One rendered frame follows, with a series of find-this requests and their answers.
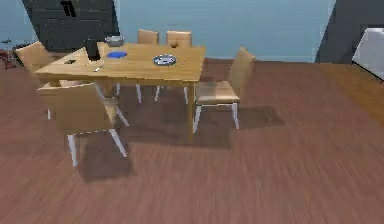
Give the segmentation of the tan chair with white legs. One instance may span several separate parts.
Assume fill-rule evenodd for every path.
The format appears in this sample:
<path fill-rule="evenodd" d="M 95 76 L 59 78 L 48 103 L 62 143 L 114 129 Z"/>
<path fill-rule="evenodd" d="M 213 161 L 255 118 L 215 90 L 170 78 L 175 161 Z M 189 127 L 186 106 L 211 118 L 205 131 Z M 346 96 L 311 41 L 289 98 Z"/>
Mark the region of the tan chair with white legs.
<path fill-rule="evenodd" d="M 230 107 L 235 128 L 240 128 L 238 107 L 255 59 L 255 55 L 251 54 L 245 47 L 240 47 L 225 80 L 205 81 L 195 85 L 196 112 L 193 132 L 198 129 L 202 108 L 213 106 Z"/>
<path fill-rule="evenodd" d="M 67 136 L 74 167 L 78 165 L 75 136 L 108 131 L 123 157 L 127 156 L 115 129 L 116 117 L 128 126 L 116 98 L 106 98 L 96 83 L 68 87 L 46 85 L 37 90 L 50 116 Z"/>
<path fill-rule="evenodd" d="M 172 31 L 168 30 L 166 32 L 166 43 L 171 46 L 170 44 L 173 41 L 178 41 L 179 47 L 177 48 L 190 48 L 192 47 L 192 32 L 191 31 Z M 154 100 L 155 102 L 158 101 L 158 98 L 160 96 L 160 90 L 163 86 L 157 86 L 156 87 L 156 93 Z M 187 87 L 184 87 L 184 96 L 185 101 L 188 103 L 188 97 L 187 97 Z"/>
<path fill-rule="evenodd" d="M 159 33 L 157 31 L 149 31 L 144 29 L 138 30 L 138 43 L 139 44 L 150 44 L 150 45 L 158 45 L 159 44 Z M 138 102 L 142 102 L 142 92 L 141 86 L 139 84 L 136 85 L 136 93 Z"/>
<path fill-rule="evenodd" d="M 15 53 L 29 72 L 35 72 L 54 61 L 43 44 L 39 41 L 23 48 L 16 49 Z"/>

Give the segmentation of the wooden dining table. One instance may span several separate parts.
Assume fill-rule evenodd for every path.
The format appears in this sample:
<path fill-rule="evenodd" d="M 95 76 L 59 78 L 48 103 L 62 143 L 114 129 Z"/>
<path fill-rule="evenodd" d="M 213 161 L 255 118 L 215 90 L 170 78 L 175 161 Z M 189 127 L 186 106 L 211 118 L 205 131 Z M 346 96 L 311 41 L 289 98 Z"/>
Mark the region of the wooden dining table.
<path fill-rule="evenodd" d="M 81 48 L 47 66 L 35 71 L 40 79 L 54 80 L 108 80 L 127 81 L 142 86 L 187 87 L 188 135 L 193 137 L 195 84 L 200 80 L 205 56 L 204 47 L 172 48 L 167 45 L 146 45 L 126 43 L 110 48 L 98 43 L 101 59 L 90 61 L 85 48 Z M 125 51 L 124 58 L 107 58 L 112 51 Z M 157 55 L 169 54 L 177 58 L 171 66 L 157 66 L 152 59 Z M 64 64 L 67 60 L 73 64 Z M 98 72 L 94 70 L 104 65 Z"/>

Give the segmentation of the grey metal bowl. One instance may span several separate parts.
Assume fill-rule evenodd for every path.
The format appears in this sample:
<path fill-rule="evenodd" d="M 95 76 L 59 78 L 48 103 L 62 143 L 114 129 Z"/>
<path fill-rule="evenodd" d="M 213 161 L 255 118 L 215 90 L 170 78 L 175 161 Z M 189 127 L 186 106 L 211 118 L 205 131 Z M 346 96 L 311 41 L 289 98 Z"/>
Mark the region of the grey metal bowl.
<path fill-rule="evenodd" d="M 105 38 L 105 43 L 109 47 L 120 47 L 124 44 L 123 36 L 110 36 Z"/>

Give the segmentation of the dark grey shelf cabinet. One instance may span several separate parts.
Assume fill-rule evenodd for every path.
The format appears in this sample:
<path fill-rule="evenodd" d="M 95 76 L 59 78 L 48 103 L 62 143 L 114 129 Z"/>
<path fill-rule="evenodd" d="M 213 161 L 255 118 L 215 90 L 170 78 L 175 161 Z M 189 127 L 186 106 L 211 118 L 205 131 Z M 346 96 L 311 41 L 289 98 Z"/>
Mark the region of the dark grey shelf cabinet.
<path fill-rule="evenodd" d="M 119 35 L 114 0 L 22 0 L 37 39 L 48 51 L 69 52 L 88 39 Z"/>

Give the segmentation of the white cabinet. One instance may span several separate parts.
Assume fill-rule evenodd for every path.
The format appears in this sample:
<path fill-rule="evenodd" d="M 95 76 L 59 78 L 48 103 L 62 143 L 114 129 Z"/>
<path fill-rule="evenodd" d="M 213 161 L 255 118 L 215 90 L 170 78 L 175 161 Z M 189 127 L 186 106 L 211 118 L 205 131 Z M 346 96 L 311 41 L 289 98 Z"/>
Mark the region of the white cabinet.
<path fill-rule="evenodd" d="M 384 28 L 367 28 L 352 61 L 384 81 Z"/>

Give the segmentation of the dark red plant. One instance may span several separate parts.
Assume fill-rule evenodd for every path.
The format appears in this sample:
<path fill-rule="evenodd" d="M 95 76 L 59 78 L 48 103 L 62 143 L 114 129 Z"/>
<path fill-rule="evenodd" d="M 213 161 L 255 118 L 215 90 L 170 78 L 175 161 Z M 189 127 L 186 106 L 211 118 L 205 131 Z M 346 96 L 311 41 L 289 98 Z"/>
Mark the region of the dark red plant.
<path fill-rule="evenodd" d="M 4 63 L 6 69 L 12 69 L 15 67 L 14 59 L 3 49 L 0 49 L 0 60 Z"/>

